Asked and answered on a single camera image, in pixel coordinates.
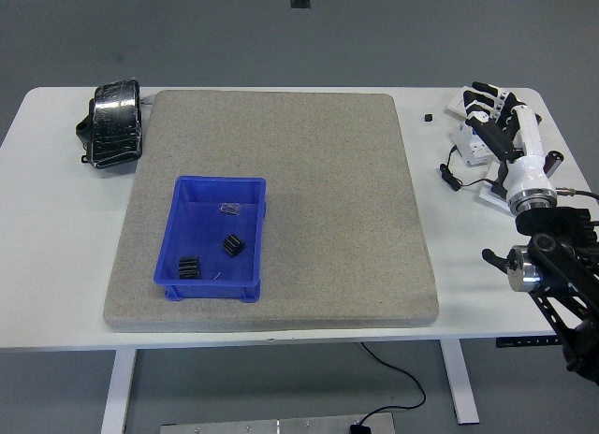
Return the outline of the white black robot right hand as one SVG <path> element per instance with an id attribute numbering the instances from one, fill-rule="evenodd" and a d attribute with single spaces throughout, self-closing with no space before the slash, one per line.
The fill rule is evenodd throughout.
<path id="1" fill-rule="evenodd" d="M 505 202 L 515 208 L 539 198 L 555 205 L 536 113 L 514 93 L 479 81 L 463 92 L 463 105 L 465 123 L 500 162 L 495 188 Z"/>

